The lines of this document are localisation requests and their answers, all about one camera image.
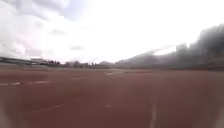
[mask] sky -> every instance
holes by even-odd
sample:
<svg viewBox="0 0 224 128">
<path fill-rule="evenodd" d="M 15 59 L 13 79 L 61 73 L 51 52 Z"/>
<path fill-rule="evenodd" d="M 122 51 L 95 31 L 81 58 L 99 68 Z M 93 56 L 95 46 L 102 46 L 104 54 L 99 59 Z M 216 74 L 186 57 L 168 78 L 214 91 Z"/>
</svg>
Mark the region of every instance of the sky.
<svg viewBox="0 0 224 128">
<path fill-rule="evenodd" d="M 115 62 L 194 43 L 224 23 L 217 0 L 1 0 L 0 56 Z"/>
</svg>

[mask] red track surface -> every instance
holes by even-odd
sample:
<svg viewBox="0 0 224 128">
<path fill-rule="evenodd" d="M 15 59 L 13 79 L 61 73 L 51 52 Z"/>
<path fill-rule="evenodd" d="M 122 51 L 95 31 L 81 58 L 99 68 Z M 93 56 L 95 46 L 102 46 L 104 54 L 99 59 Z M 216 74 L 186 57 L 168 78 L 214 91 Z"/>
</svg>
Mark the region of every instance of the red track surface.
<svg viewBox="0 0 224 128">
<path fill-rule="evenodd" d="M 2 69 L 0 127 L 211 128 L 223 104 L 221 72 L 107 72 Z"/>
</svg>

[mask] white lane line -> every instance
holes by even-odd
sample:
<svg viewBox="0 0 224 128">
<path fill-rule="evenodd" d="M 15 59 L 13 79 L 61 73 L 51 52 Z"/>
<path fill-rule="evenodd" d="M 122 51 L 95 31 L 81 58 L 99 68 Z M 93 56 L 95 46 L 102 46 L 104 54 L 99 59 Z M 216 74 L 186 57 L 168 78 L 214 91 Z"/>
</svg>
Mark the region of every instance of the white lane line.
<svg viewBox="0 0 224 128">
<path fill-rule="evenodd" d="M 107 73 L 107 74 L 106 74 L 106 76 L 110 76 L 110 75 L 113 75 L 113 73 Z"/>
<path fill-rule="evenodd" d="M 8 83 L 0 83 L 0 86 L 9 86 Z"/>
<path fill-rule="evenodd" d="M 15 86 L 15 85 L 20 85 L 20 84 L 21 84 L 20 82 L 15 82 L 15 83 L 10 83 L 9 85 Z"/>
<path fill-rule="evenodd" d="M 64 106 L 65 106 L 64 104 L 54 105 L 54 106 L 51 106 L 51 107 L 48 107 L 48 108 L 43 108 L 43 109 L 40 109 L 40 110 L 36 110 L 36 111 L 34 111 L 34 113 L 45 112 L 45 111 L 49 111 L 49 110 L 52 110 L 52 109 L 61 108 L 61 107 L 64 107 Z"/>
<path fill-rule="evenodd" d="M 27 84 L 47 84 L 50 83 L 50 81 L 32 81 L 32 82 L 27 82 Z"/>
<path fill-rule="evenodd" d="M 80 79 L 86 79 L 88 77 L 78 77 L 78 78 L 72 78 L 72 80 L 80 80 Z"/>
<path fill-rule="evenodd" d="M 151 120 L 150 120 L 150 126 L 149 128 L 156 128 L 156 103 L 152 102 L 152 110 L 151 110 L 152 114 L 151 114 Z"/>
<path fill-rule="evenodd" d="M 116 74 L 122 74 L 124 72 L 110 72 L 110 73 L 106 73 L 106 76 L 110 76 L 110 75 L 116 75 Z"/>
</svg>

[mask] distant tree line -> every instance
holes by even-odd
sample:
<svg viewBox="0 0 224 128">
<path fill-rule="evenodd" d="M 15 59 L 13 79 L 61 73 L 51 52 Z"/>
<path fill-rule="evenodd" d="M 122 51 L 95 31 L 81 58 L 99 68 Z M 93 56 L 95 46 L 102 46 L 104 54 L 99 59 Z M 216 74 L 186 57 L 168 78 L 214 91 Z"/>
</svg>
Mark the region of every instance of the distant tree line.
<svg viewBox="0 0 224 128">
<path fill-rule="evenodd" d="M 202 31 L 197 42 L 190 46 L 182 43 L 175 52 L 160 56 L 144 54 L 115 64 L 118 68 L 224 69 L 224 25 Z"/>
</svg>

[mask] cloud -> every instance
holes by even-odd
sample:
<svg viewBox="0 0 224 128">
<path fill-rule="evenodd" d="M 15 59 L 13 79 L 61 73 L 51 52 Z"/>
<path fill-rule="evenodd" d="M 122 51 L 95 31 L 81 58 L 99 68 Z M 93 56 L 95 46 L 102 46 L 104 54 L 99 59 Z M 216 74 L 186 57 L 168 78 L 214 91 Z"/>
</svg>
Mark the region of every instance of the cloud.
<svg viewBox="0 0 224 128">
<path fill-rule="evenodd" d="M 116 61 L 164 45 L 193 42 L 203 28 L 224 22 L 221 3 L 201 3 L 0 1 L 0 56 Z"/>
</svg>

